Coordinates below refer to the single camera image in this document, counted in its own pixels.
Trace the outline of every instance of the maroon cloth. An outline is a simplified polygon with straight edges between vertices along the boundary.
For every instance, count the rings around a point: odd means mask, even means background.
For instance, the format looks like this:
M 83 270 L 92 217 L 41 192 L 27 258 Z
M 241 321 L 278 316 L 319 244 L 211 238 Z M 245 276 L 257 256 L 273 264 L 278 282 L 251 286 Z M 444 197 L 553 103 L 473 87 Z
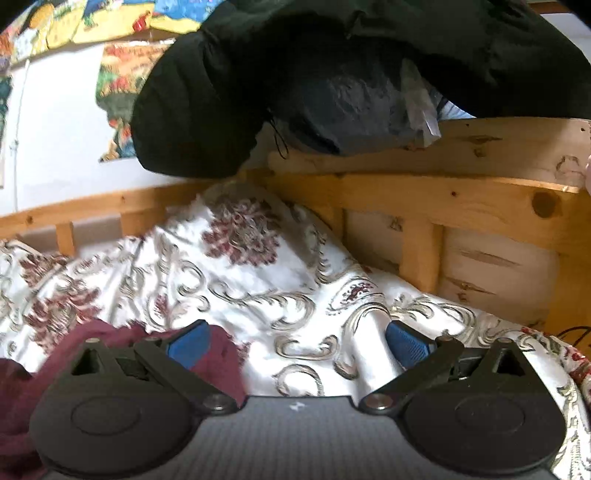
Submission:
M 209 328 L 209 349 L 191 371 L 242 405 L 246 393 L 236 346 L 224 329 Z M 0 480 L 35 480 L 45 472 L 28 435 L 29 419 L 47 387 L 86 339 L 96 337 L 107 346 L 123 348 L 142 338 L 162 338 L 172 333 L 148 335 L 139 324 L 116 329 L 93 320 L 67 335 L 34 375 L 13 360 L 0 359 Z

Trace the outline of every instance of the floral bedspread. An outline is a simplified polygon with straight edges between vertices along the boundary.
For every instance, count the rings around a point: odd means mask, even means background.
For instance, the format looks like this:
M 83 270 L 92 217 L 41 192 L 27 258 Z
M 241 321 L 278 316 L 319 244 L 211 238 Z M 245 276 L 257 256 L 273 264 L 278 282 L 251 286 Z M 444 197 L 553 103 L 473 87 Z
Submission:
M 143 238 L 86 258 L 0 242 L 0 357 L 31 372 L 93 319 L 140 322 L 153 332 L 198 318 L 229 332 L 249 394 L 350 395 L 356 403 L 402 372 L 384 338 L 392 319 L 467 346 L 512 338 L 567 422 L 554 473 L 591 480 L 585 357 L 554 337 L 362 267 L 311 212 L 265 190 L 219 184 Z

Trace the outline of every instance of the poster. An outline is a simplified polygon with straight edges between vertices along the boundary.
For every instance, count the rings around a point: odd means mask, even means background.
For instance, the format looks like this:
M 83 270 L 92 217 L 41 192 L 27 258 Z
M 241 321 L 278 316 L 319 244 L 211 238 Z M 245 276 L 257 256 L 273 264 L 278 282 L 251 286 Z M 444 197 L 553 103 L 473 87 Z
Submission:
M 150 27 L 153 0 L 87 0 L 74 43 L 126 37 Z
M 12 63 L 67 44 L 82 20 L 86 0 L 37 0 L 14 40 Z
M 222 0 L 156 0 L 151 26 L 184 34 L 196 31 Z
M 8 97 L 12 93 L 12 78 L 0 77 L 0 146 L 4 137 L 4 126 L 6 125 L 6 115 L 8 113 Z M 2 149 L 0 155 L 0 188 L 4 187 L 4 157 L 6 148 Z
M 100 162 L 135 158 L 129 126 L 134 102 L 152 68 L 171 43 L 130 42 L 105 46 L 96 84 L 96 103 L 107 112 L 115 134 Z
M 14 51 L 14 43 L 21 32 L 22 26 L 27 19 L 32 7 L 25 10 L 6 30 L 0 34 L 0 75 L 6 75 L 11 63 L 12 52 Z

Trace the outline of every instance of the wooden headboard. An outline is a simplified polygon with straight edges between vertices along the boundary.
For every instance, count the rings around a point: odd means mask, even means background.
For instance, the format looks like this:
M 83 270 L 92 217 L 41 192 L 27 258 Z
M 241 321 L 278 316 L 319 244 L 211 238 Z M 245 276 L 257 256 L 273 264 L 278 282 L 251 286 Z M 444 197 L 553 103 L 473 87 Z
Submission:
M 241 177 L 314 210 L 340 238 L 346 233 L 347 209 L 403 217 L 400 275 L 429 293 L 437 286 L 445 227 L 495 233 L 553 250 L 560 271 L 545 330 L 558 334 L 570 326 L 591 327 L 591 196 L 584 190 L 491 177 L 268 171 Z M 203 180 L 108 193 L 18 212 L 0 219 L 0 238 L 55 225 L 59 250 L 75 255 L 73 222 L 119 214 L 123 234 L 140 235 L 164 220 L 167 207 L 187 205 L 211 184 Z

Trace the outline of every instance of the white wall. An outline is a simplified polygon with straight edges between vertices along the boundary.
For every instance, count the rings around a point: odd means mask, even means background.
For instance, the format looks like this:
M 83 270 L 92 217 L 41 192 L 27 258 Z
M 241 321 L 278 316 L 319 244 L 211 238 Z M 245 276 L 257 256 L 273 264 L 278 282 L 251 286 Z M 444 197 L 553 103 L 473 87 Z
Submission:
M 591 58 L 591 31 L 571 14 L 545 17 Z M 137 160 L 100 164 L 113 130 L 106 112 L 95 102 L 95 85 L 103 45 L 75 47 L 31 62 L 26 82 L 24 66 L 13 71 L 5 134 L 5 182 L 0 190 L 0 215 L 18 209 L 80 196 L 166 184 L 180 179 L 144 170 Z M 14 163 L 6 149 L 16 136 L 18 103 L 24 84 L 17 154 Z M 252 162 L 264 162 L 275 148 L 270 129 L 262 135 Z

